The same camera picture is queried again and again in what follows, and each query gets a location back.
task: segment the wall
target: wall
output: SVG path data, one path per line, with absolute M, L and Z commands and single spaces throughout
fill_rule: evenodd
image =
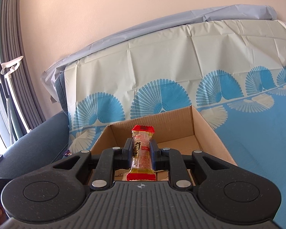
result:
M 286 21 L 286 0 L 20 0 L 22 39 L 37 98 L 46 118 L 51 104 L 40 74 L 56 60 L 107 35 L 162 16 L 237 3 L 267 4 Z

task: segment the wrapped candy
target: wrapped candy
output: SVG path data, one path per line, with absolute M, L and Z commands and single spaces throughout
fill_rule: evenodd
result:
M 132 129 L 133 158 L 131 170 L 127 174 L 127 181 L 156 180 L 149 153 L 149 141 L 154 132 L 152 126 L 136 125 Z

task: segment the silver screw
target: silver screw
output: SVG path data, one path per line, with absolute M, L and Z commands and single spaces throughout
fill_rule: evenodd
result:
M 92 186 L 96 188 L 102 188 L 107 185 L 107 182 L 105 180 L 95 180 L 92 182 Z
M 176 185 L 179 188 L 187 188 L 187 187 L 191 186 L 191 182 L 187 181 L 187 180 L 179 180 L 176 182 Z

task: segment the cardboard box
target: cardboard box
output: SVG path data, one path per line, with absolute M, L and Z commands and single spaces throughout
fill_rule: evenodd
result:
M 91 153 L 101 154 L 107 148 L 124 147 L 127 138 L 132 137 L 131 130 L 138 124 L 154 127 L 153 139 L 159 148 L 177 149 L 184 155 L 191 155 L 194 150 L 202 150 L 236 165 L 217 134 L 193 106 L 108 125 Z M 127 172 L 116 171 L 115 180 L 124 180 Z M 158 172 L 157 180 L 168 180 L 168 173 Z

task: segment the gray curtain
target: gray curtain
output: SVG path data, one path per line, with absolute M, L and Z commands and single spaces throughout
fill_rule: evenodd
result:
M 8 62 L 19 56 L 24 58 L 18 70 L 11 75 L 11 83 L 21 113 L 28 127 L 34 129 L 45 119 L 34 92 L 23 50 L 19 0 L 0 0 L 0 62 Z M 12 118 L 13 124 L 16 119 L 19 121 L 19 116 Z

